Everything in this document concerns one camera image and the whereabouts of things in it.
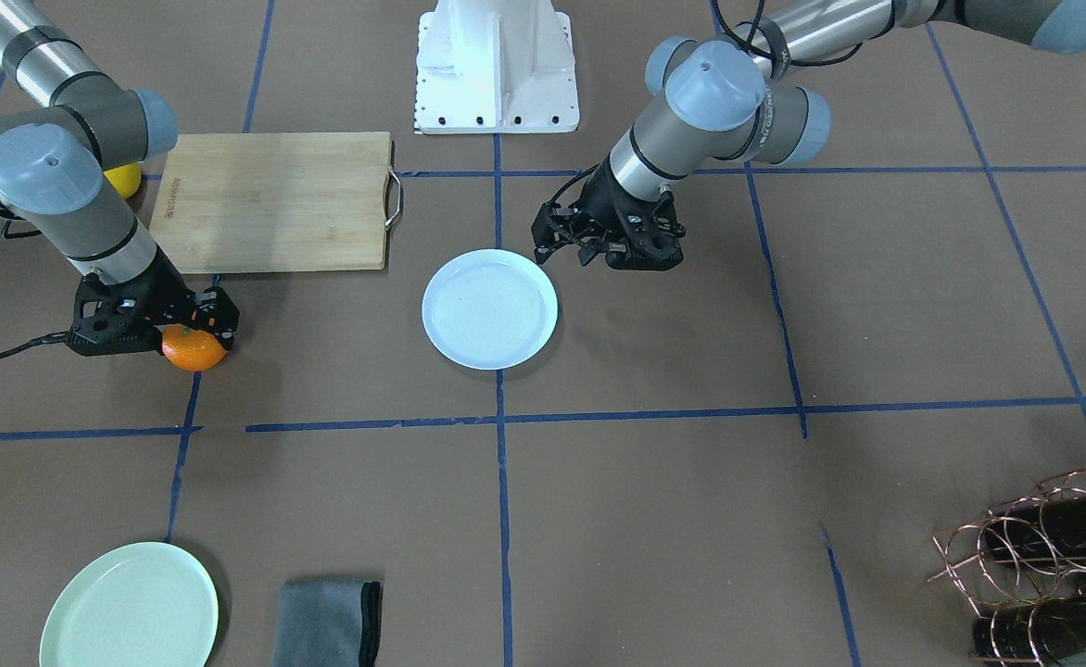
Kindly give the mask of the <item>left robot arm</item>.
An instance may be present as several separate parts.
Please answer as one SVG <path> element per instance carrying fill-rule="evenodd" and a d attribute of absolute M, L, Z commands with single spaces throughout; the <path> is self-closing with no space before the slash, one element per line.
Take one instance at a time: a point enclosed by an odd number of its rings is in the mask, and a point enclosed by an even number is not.
<path fill-rule="evenodd" d="M 1057 54 L 1086 49 L 1086 1 L 797 1 L 708 41 L 666 39 L 646 64 L 649 104 L 581 173 L 572 204 L 552 198 L 539 209 L 535 261 L 574 246 L 581 265 L 603 257 L 615 270 L 674 269 L 686 228 L 673 190 L 704 160 L 796 165 L 826 144 L 828 102 L 787 84 L 790 72 L 837 65 L 931 21 Z"/>

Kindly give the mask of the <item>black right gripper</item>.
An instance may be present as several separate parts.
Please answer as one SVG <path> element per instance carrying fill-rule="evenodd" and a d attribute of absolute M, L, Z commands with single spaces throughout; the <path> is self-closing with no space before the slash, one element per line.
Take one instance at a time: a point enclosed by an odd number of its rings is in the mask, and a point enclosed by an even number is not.
<path fill-rule="evenodd" d="M 74 293 L 66 347 L 85 358 L 157 353 L 161 326 L 190 320 L 190 328 L 212 334 L 225 351 L 233 350 L 241 312 L 219 284 L 199 293 L 162 250 L 140 275 L 125 284 L 103 284 L 98 274 L 83 277 Z"/>

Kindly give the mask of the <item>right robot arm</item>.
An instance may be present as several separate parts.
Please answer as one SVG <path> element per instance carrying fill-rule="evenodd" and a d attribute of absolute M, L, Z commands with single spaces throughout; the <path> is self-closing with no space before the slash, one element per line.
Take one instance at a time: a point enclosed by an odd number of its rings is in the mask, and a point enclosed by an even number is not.
<path fill-rule="evenodd" d="M 73 320 L 34 347 L 94 356 L 163 349 L 182 325 L 233 347 L 238 309 L 220 287 L 192 291 L 108 169 L 165 155 L 179 138 L 169 103 L 119 87 L 28 1 L 0 1 L 0 67 L 36 109 L 0 117 L 0 216 L 42 232 L 80 270 Z"/>

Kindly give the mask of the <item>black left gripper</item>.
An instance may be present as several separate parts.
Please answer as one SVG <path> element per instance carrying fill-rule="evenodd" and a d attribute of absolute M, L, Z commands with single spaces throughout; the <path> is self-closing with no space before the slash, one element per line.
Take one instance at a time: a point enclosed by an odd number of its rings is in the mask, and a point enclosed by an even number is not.
<path fill-rule="evenodd" d="M 674 269 L 684 257 L 684 235 L 670 191 L 656 201 L 630 196 L 607 159 L 591 173 L 574 207 L 542 204 L 531 225 L 536 265 L 564 246 L 578 246 L 582 267 L 602 255 L 614 270 Z"/>

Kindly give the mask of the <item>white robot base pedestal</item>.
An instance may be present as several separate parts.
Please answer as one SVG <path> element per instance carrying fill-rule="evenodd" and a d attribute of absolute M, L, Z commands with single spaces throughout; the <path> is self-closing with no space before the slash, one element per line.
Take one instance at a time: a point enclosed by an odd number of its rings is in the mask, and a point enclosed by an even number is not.
<path fill-rule="evenodd" d="M 413 130 L 573 133 L 572 21 L 551 1 L 438 1 L 417 24 Z"/>

